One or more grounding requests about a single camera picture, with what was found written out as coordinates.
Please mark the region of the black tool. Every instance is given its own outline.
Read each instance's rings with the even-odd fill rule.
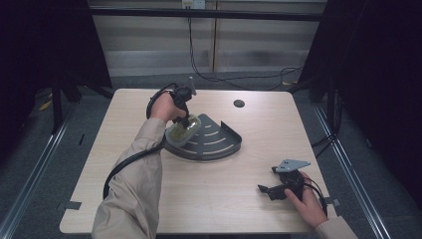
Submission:
[[[271,188],[258,185],[260,191],[267,193],[271,200],[284,200],[286,199],[285,189],[288,188],[300,201],[302,201],[302,192],[304,191],[305,181],[301,173],[297,169],[289,172],[276,172],[276,167],[272,167],[272,169],[274,173],[279,175],[283,184]]]
[[[152,106],[155,101],[165,92],[169,92],[173,98],[174,105],[179,109],[186,111],[186,116],[184,118],[178,117],[173,120],[174,123],[181,122],[183,127],[187,128],[189,126],[189,109],[187,108],[186,102],[192,99],[192,95],[196,95],[195,89],[191,89],[186,86],[177,86],[177,84],[172,83],[161,90],[159,90],[155,95],[150,99],[148,106],[146,108],[146,118],[149,119],[151,116]]]
[[[273,172],[280,177],[280,180],[283,184],[271,188],[263,185],[258,185],[258,188],[261,192],[267,193],[271,200],[286,199],[287,196],[285,194],[285,189],[290,189],[295,194],[295,196],[300,201],[302,201],[304,186],[307,186],[316,192],[319,197],[319,203],[322,207],[322,211],[325,213],[325,215],[327,215],[325,199],[323,198],[320,188],[313,180],[311,180],[310,178],[304,178],[302,174],[298,171],[299,168],[308,166],[310,164],[311,163],[308,161],[285,159],[282,163],[280,163],[279,166],[272,167]],[[316,187],[306,183],[305,179],[313,182]]]

